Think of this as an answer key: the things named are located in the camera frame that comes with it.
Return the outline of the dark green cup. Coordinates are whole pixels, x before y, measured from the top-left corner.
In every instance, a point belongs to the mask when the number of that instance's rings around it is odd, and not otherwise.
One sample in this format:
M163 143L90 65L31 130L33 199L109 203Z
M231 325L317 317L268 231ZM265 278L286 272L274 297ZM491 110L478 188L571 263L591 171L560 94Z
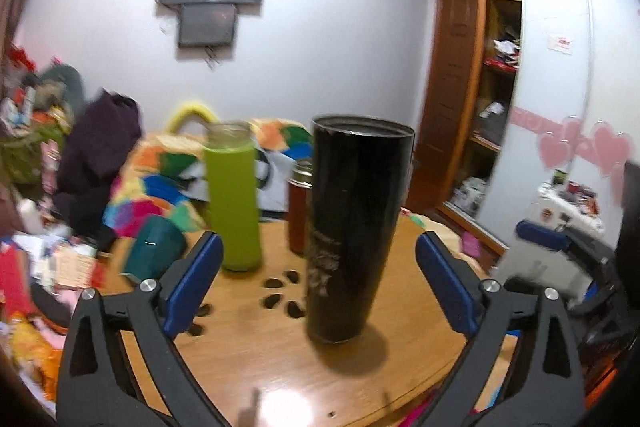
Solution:
M132 283L158 280L186 251L186 236L162 216L146 219L129 248L122 275Z

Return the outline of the white plastic bottle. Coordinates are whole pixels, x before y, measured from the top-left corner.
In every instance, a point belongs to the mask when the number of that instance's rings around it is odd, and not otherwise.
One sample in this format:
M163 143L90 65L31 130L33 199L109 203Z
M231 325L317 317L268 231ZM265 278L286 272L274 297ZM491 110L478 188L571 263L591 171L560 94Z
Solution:
M44 233L44 226L40 218L40 213L33 200L28 198L21 199L17 203L16 209L21 217L26 233L32 235L40 235Z

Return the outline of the yellow foam headboard arch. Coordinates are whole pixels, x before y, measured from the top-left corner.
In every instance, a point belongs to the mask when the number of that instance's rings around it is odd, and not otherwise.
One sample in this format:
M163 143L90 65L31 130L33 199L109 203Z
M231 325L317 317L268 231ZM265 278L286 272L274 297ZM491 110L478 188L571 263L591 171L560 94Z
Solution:
M212 124L219 123L220 119L206 105L200 102L186 102L169 117L165 132L178 134L186 124L199 124L203 129L208 129Z

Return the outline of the green cluttered basket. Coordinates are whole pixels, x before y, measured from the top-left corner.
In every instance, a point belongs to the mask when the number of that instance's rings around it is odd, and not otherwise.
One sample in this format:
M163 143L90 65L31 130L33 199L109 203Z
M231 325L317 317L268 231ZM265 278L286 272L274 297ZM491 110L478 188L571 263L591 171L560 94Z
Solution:
M14 184L38 184L42 173L41 144L50 140L64 145L64 133L57 124L43 124L22 136L1 140L1 168Z

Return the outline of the small wall monitor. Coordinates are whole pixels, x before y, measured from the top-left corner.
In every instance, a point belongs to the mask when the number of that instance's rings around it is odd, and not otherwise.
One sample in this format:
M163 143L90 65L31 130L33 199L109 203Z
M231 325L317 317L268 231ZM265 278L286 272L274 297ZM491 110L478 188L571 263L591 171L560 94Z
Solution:
M179 15L178 47L216 48L234 40L238 10L233 4L187 4Z

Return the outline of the colourful patchwork quilt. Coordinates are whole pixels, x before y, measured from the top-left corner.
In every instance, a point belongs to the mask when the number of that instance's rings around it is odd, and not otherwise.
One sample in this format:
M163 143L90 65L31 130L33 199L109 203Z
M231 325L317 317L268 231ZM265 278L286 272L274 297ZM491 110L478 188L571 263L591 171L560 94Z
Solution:
M250 127L257 148L284 152L303 143L311 146L309 131L298 122L254 119ZM141 139L112 184L103 223L119 237L137 236L146 219L162 216L183 233L208 227L208 202L187 198L179 174L202 161L203 141L190 135L158 134ZM263 212L263 218L281 219L286 213Z

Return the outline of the green thermos bottle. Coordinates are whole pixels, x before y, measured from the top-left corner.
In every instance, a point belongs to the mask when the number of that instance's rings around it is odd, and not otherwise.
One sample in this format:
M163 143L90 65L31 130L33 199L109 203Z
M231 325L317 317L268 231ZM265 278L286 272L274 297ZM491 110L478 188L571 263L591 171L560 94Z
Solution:
M224 269L246 272L262 264L256 147L245 121L211 124L203 147L209 224L224 243Z

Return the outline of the red thermos bottle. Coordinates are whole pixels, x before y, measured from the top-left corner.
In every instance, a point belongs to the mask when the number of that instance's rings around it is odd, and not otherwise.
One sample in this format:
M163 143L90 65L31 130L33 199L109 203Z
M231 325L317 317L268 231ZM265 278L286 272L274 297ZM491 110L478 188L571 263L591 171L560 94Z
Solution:
M311 187L311 159L299 159L288 179L288 247L299 256L304 254L307 205Z

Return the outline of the white sliding wardrobe door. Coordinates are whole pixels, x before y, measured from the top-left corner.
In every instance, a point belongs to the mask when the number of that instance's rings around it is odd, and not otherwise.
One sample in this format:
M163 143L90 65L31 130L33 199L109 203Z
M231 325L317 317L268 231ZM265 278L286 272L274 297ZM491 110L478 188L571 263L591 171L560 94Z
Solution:
M615 244L639 158L639 0L522 0L506 134L476 219L503 243L556 169L592 188Z

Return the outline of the black tumbler cup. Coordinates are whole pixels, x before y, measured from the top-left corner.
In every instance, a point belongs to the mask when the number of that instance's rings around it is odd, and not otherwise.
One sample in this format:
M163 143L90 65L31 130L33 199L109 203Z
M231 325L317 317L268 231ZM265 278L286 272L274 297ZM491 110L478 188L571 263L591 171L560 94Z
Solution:
M396 122L326 115L312 122L306 319L320 343L344 343L368 321L405 202L414 132Z

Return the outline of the wooden wardrobe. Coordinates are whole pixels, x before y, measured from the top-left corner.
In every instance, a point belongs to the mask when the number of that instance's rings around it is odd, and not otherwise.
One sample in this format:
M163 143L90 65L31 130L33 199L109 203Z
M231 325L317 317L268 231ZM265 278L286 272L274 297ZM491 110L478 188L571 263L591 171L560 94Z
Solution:
M509 121L522 0L436 0L431 68L407 206L434 212L496 253L476 219Z

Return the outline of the dark purple jacket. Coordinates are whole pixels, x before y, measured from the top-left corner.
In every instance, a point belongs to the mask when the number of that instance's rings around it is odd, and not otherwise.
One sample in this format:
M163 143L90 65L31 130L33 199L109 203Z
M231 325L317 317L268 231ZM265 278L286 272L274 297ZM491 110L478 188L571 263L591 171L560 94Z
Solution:
M56 173L54 207L78 234L99 230L120 168L141 138L133 98L102 91L67 137Z

